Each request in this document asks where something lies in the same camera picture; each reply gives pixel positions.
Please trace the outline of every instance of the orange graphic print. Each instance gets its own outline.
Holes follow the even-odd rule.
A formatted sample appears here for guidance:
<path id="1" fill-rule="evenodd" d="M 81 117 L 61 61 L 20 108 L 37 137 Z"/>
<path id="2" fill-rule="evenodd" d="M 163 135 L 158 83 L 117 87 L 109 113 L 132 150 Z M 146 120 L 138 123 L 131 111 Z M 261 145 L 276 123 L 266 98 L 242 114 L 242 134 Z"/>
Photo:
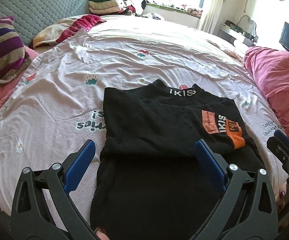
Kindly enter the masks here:
<path id="1" fill-rule="evenodd" d="M 242 130 L 237 122 L 226 119 L 226 134 L 232 139 L 235 149 L 245 146 Z"/>
<path id="2" fill-rule="evenodd" d="M 203 127 L 207 131 L 207 133 L 219 133 L 216 121 L 215 121 L 215 113 L 201 110 L 203 116 Z"/>

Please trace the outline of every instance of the desk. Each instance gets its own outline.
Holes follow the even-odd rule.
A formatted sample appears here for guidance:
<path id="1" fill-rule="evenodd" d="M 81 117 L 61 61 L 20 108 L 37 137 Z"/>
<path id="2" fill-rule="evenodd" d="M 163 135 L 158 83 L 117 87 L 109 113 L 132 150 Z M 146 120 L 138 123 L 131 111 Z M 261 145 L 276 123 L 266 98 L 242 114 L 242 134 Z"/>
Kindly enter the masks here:
<path id="1" fill-rule="evenodd" d="M 248 40 L 242 34 L 235 32 L 234 30 L 230 29 L 229 27 L 223 26 L 223 25 L 220 26 L 219 37 L 224 39 L 225 41 L 228 41 L 232 45 L 234 44 L 235 40 L 238 40 L 239 42 L 247 45 L 248 47 L 252 47 L 255 45 L 251 40 Z"/>

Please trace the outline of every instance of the white curtain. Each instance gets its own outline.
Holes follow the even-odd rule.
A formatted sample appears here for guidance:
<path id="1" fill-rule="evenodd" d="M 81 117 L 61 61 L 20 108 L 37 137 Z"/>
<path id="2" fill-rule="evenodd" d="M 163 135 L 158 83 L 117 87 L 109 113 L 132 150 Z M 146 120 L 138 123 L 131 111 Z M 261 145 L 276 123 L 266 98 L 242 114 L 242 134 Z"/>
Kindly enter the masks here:
<path id="1" fill-rule="evenodd" d="M 203 3 L 203 14 L 199 21 L 198 29 L 207 33 L 213 33 L 220 15 L 224 0 L 205 0 Z"/>

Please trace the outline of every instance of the white bedsheet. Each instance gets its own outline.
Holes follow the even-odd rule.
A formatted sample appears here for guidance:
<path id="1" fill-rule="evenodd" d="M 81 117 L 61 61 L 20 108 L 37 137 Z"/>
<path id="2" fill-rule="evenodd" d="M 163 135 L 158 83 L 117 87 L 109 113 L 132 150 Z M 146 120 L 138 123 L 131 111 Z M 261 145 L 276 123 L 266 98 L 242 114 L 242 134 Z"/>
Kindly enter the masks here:
<path id="1" fill-rule="evenodd" d="M 266 141 L 280 124 L 242 64 L 192 28 L 129 16 L 105 19 L 89 35 L 80 30 L 39 55 L 0 109 L 1 209 L 11 214 L 24 167 L 47 169 L 92 139 L 96 156 L 78 189 L 70 193 L 89 222 L 105 143 L 104 88 L 132 89 L 156 79 L 176 88 L 197 83 L 212 94 L 233 98 L 277 192 L 286 174 Z M 57 226 L 64 228 L 48 194 L 46 199 Z"/>

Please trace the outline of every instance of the metal screw head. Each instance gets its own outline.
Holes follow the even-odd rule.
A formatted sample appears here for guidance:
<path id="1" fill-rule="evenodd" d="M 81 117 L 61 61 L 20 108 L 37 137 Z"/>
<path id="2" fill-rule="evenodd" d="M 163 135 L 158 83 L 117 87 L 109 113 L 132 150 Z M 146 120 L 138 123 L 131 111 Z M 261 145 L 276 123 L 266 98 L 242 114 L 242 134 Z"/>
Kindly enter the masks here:
<path id="1" fill-rule="evenodd" d="M 232 170 L 232 171 L 236 171 L 238 169 L 238 166 L 236 164 L 230 164 L 229 165 L 229 168 Z"/>
<path id="2" fill-rule="evenodd" d="M 60 167 L 61 167 L 60 163 L 55 163 L 55 164 L 52 165 L 52 169 L 53 170 L 58 170 L 58 169 L 60 169 Z"/>
<path id="3" fill-rule="evenodd" d="M 266 175 L 266 174 L 267 174 L 267 171 L 264 170 L 264 169 L 260 169 L 259 172 L 260 172 L 262 175 Z"/>
<path id="4" fill-rule="evenodd" d="M 23 173 L 23 174 L 27 174 L 29 171 L 30 171 L 30 168 L 29 168 L 29 167 L 25 167 L 25 168 L 22 170 L 22 173 Z"/>

